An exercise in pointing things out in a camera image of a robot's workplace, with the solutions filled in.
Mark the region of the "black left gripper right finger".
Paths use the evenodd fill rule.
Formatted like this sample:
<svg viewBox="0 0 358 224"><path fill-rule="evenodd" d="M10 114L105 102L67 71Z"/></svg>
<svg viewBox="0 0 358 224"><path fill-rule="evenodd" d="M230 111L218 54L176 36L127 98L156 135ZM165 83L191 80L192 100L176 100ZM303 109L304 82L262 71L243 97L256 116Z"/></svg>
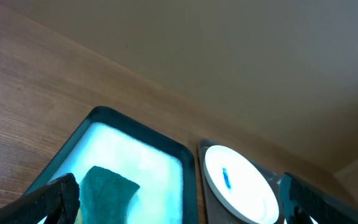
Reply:
<svg viewBox="0 0 358 224"><path fill-rule="evenodd" d="M358 210L291 173L284 173L279 197L287 224L358 224Z"/></svg>

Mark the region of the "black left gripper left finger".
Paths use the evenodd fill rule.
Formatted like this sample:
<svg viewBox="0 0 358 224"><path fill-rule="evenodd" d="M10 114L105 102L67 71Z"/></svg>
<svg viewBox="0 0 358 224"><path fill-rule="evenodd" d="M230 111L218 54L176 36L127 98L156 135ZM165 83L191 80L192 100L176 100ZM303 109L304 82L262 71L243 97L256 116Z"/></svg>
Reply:
<svg viewBox="0 0 358 224"><path fill-rule="evenodd" d="M80 188L72 173L0 208L0 224L74 224L80 208Z"/></svg>

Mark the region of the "green yellow sponge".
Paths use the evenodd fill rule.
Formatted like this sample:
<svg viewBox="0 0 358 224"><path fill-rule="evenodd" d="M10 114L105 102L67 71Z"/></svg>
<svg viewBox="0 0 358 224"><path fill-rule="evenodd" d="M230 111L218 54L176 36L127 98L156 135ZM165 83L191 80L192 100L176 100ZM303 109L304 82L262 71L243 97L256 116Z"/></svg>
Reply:
<svg viewBox="0 0 358 224"><path fill-rule="evenodd" d="M109 169L94 166L80 182L76 224L127 222L127 211L140 186Z"/></svg>

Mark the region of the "white plate with blue streak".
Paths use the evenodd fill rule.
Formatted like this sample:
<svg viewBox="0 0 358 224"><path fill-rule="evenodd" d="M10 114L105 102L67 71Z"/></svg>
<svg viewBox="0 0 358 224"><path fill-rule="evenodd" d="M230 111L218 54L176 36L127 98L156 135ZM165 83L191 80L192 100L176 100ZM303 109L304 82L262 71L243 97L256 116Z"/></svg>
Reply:
<svg viewBox="0 0 358 224"><path fill-rule="evenodd" d="M278 202L269 183L238 152L211 146L206 150L203 169L216 198L236 218L261 224L274 224L279 219Z"/></svg>

